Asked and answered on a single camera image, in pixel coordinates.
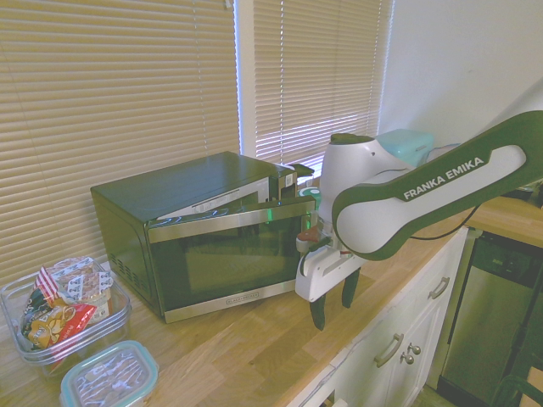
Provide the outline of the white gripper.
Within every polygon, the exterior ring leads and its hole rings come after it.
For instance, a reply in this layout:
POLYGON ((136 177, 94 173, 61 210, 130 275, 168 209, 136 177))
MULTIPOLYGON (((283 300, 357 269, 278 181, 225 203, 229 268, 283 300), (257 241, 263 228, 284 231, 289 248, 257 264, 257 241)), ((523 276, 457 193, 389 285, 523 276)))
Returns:
POLYGON ((342 305, 348 309, 354 300, 361 258, 342 255, 339 250, 325 246, 308 253, 300 261, 295 281, 295 292, 310 302, 311 318, 322 331, 326 325, 326 293, 344 280, 342 305))

